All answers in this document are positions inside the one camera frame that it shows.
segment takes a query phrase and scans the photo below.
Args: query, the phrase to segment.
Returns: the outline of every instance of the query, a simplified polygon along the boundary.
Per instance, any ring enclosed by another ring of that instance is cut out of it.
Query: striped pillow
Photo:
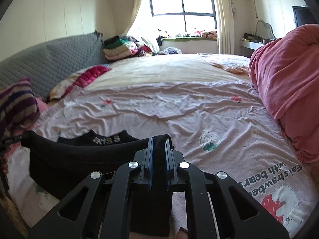
[[[30,78],[0,90],[0,138],[11,136],[16,125],[28,125],[39,114],[38,103],[30,87]]]

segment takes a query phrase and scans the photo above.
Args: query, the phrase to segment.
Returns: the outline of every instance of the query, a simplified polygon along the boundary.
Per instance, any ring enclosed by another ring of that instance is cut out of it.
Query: pink bed sheet
[[[319,181],[319,25],[303,25],[255,51],[250,79]]]

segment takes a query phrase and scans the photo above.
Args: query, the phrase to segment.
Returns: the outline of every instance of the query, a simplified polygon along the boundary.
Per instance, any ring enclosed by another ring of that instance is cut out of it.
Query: green folded cloth
[[[128,41],[129,41],[128,39],[119,38],[114,43],[104,45],[104,48],[107,48],[107,49],[116,48],[116,47],[122,46],[123,44],[125,44]]]

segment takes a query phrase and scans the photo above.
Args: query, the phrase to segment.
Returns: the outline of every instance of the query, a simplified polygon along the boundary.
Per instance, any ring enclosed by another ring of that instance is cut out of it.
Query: silver bolt
[[[180,168],[187,169],[188,167],[189,167],[189,163],[188,162],[181,162],[180,163]]]
[[[136,167],[138,167],[138,162],[135,162],[135,161],[129,162],[129,167],[130,167],[130,168],[136,168]]]
[[[97,178],[99,178],[101,176],[101,174],[100,174],[100,172],[92,172],[91,173],[91,178],[92,179],[97,179]]]
[[[225,172],[219,172],[219,173],[217,174],[217,177],[218,177],[219,179],[226,179],[226,178],[227,178],[227,174],[226,174]]]

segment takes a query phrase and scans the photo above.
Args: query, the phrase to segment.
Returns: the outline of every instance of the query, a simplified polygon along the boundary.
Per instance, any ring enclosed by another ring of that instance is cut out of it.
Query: wall
[[[236,55],[241,55],[240,39],[245,33],[252,33],[250,7],[250,0],[232,0]]]
[[[294,14],[292,6],[305,6],[304,0],[254,0],[251,2],[251,17],[253,33],[256,31],[256,23],[258,20],[264,20],[270,23],[276,38],[284,37],[288,32],[296,28],[294,23]]]
[[[28,47],[94,32],[121,34],[134,0],[13,0],[0,21],[0,61]]]
[[[167,47],[176,47],[180,49],[183,54],[218,53],[217,41],[214,40],[190,40],[179,42],[163,40],[160,50]]]

